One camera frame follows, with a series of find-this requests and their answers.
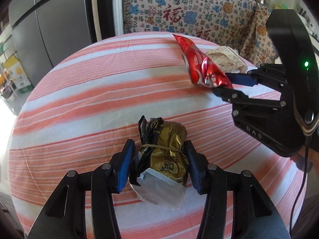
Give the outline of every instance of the refrigerator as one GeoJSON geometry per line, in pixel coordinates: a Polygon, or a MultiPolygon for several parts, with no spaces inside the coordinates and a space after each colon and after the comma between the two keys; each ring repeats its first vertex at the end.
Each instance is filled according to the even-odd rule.
{"type": "Polygon", "coordinates": [[[124,34],[122,0],[12,0],[9,22],[34,86],[68,56],[124,34]]]}

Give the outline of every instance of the metal screw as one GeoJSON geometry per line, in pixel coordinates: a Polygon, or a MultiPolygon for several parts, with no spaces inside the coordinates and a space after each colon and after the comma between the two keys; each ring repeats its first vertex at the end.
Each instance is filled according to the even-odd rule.
{"type": "Polygon", "coordinates": [[[238,114],[239,114],[239,111],[238,111],[238,110],[234,110],[234,111],[232,112],[232,115],[233,115],[234,117],[236,117],[238,114]]]}
{"type": "Polygon", "coordinates": [[[217,169],[217,166],[216,166],[216,164],[209,164],[209,165],[207,165],[207,168],[208,168],[209,170],[216,170],[216,169],[217,169]]]}
{"type": "Polygon", "coordinates": [[[76,171],[75,171],[75,170],[71,170],[71,171],[68,171],[67,176],[68,176],[68,177],[74,177],[75,174],[76,174],[76,171]]]}
{"type": "Polygon", "coordinates": [[[102,165],[102,169],[103,170],[108,170],[110,168],[111,168],[111,164],[110,163],[105,163],[105,164],[102,165]]]}
{"type": "Polygon", "coordinates": [[[244,171],[242,172],[242,174],[243,174],[244,176],[246,176],[246,177],[250,177],[250,176],[251,176],[251,172],[248,171],[248,170],[244,170],[244,171]]]}

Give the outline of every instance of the blue flower pattern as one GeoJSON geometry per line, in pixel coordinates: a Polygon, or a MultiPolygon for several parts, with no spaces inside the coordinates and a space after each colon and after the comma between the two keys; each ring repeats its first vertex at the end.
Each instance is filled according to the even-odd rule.
{"type": "Polygon", "coordinates": [[[160,4],[160,5],[166,5],[166,2],[165,2],[165,0],[155,0],[158,4],[160,4]]]}
{"type": "Polygon", "coordinates": [[[260,46],[260,41],[255,41],[255,46],[256,46],[256,48],[259,48],[259,46],[260,46]]]}
{"type": "Polygon", "coordinates": [[[219,6],[215,5],[215,7],[212,8],[215,12],[219,13],[219,6]]]}
{"type": "Polygon", "coordinates": [[[174,30],[174,26],[169,26],[167,29],[166,29],[167,32],[171,32],[171,33],[175,33],[175,30],[174,30]]]}
{"type": "Polygon", "coordinates": [[[138,9],[138,4],[133,6],[132,4],[130,4],[130,9],[129,9],[130,13],[133,13],[135,15],[138,15],[138,13],[140,12],[140,10],[138,9]]]}
{"type": "Polygon", "coordinates": [[[220,22],[220,24],[224,27],[227,28],[228,27],[228,20],[225,20],[225,18],[223,18],[220,22]]]}
{"type": "Polygon", "coordinates": [[[197,12],[187,12],[184,16],[184,23],[195,24],[196,23],[197,12]]]}

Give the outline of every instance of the pink and white striped fabric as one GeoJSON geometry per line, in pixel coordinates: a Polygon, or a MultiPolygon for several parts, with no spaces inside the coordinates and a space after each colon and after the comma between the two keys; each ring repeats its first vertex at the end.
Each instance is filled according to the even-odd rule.
{"type": "MultiPolygon", "coordinates": [[[[204,52],[216,47],[190,38],[204,52]]],[[[302,172],[236,128],[230,104],[190,83],[181,54],[170,33],[134,33],[82,49],[43,78],[17,119],[9,155],[11,193],[26,233],[69,170],[94,170],[119,152],[127,138],[138,147],[142,115],[185,125],[187,139],[210,163],[232,172],[251,170],[289,226],[302,172]]],[[[263,86],[236,88],[251,97],[279,98],[263,86]]],[[[93,238],[89,193],[86,200],[87,236],[93,238]]],[[[225,238],[232,228],[231,194],[227,203],[225,238]]],[[[205,196],[189,180],[184,207],[169,211],[139,201],[127,185],[114,195],[114,204],[123,239],[195,238],[205,196]]]]}

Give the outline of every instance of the red aluminum can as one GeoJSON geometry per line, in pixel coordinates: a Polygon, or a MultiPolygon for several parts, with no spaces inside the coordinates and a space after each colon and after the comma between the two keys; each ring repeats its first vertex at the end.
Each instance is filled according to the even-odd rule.
{"type": "Polygon", "coordinates": [[[232,88],[228,77],[190,39],[173,34],[183,50],[183,60],[188,68],[189,79],[193,84],[216,88],[232,88]]]}

